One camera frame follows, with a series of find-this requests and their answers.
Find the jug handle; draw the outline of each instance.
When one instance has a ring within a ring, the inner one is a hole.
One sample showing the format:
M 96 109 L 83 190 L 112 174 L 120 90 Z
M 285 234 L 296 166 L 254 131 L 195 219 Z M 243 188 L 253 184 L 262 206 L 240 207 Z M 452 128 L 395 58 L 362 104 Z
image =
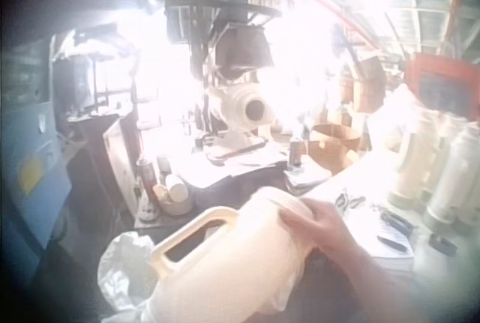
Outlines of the jug handle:
M 206 210 L 197 218 L 190 221 L 187 225 L 180 228 L 177 232 L 173 233 L 157 244 L 157 246 L 151 252 L 150 265 L 157 271 L 160 278 L 171 274 L 176 270 L 176 267 L 180 262 L 172 262 L 169 260 L 167 256 L 165 256 L 166 252 L 180 244 L 183 240 L 191 236 L 193 233 L 198 231 L 212 220 L 222 220 L 228 225 L 233 225 L 235 224 L 238 215 L 239 213 L 235 209 L 228 207 L 215 207 Z M 185 260 L 192 252 L 185 256 L 182 261 Z
M 410 133 L 409 134 L 409 139 L 408 139 L 408 146 L 406 147 L 406 152 L 405 155 L 402 157 L 402 161 L 400 162 L 400 165 L 398 166 L 398 173 L 401 173 L 407 166 L 407 161 L 411 159 L 411 156 L 413 154 L 413 145 L 415 144 L 415 134 Z

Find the scissors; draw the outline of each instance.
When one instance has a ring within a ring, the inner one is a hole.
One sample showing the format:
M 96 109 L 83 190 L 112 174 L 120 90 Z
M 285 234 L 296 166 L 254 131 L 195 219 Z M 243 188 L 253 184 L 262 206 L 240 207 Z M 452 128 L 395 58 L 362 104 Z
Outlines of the scissors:
M 366 198 L 363 196 L 350 198 L 347 189 L 344 188 L 342 193 L 335 200 L 335 207 L 338 210 L 338 213 L 343 216 L 348 208 L 355 209 L 365 200 Z
M 397 229 L 402 235 L 407 238 L 410 238 L 416 226 L 410 223 L 405 218 L 399 216 L 398 214 L 393 213 L 385 207 L 380 207 L 375 205 L 375 209 L 380 211 L 380 218 L 383 222 L 391 226 L 392 228 Z

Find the bright light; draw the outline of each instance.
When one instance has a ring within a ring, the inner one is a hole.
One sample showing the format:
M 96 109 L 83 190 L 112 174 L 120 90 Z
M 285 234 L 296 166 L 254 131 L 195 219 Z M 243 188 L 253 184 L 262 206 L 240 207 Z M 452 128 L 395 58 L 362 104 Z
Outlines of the bright light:
M 172 45 L 167 38 L 164 12 L 131 14 L 118 23 L 118 32 L 139 49 L 136 75 L 138 97 L 157 97 L 157 104 L 145 105 L 140 120 L 177 121 L 195 107 L 198 88 L 190 71 L 188 45 Z
M 332 55 L 333 18 L 311 1 L 295 3 L 293 10 L 266 29 L 274 68 L 259 72 L 262 94 L 285 126 L 323 104 L 325 68 Z

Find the hand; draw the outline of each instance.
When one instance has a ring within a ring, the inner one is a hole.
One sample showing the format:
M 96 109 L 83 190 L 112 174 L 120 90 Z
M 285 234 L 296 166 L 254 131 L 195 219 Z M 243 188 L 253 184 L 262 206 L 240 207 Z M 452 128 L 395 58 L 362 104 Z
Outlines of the hand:
M 280 210 L 280 218 L 297 235 L 312 240 L 322 252 L 341 267 L 361 252 L 361 248 L 332 203 L 312 199 L 302 201 L 312 210 L 313 219 L 300 216 L 291 210 Z

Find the white plastic bottle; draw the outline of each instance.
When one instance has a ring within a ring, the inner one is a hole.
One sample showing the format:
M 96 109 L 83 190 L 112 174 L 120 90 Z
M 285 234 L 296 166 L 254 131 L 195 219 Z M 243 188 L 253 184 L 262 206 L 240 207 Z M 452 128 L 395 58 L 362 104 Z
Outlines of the white plastic bottle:
M 449 158 L 450 146 L 458 134 L 462 131 L 467 120 L 463 117 L 447 114 L 444 116 L 439 129 L 439 143 L 435 160 L 430 169 L 430 174 L 425 182 L 422 201 L 426 203 L 432 197 L 437 188 L 440 176 L 443 173 L 447 159 Z
M 398 208 L 411 208 L 419 197 L 425 177 L 435 158 L 438 146 L 437 111 L 418 108 L 400 147 L 402 162 L 397 170 L 388 200 Z
M 427 206 L 423 221 L 440 231 L 455 221 L 457 209 L 466 201 L 480 167 L 479 129 L 467 125 L 451 144 L 445 169 Z

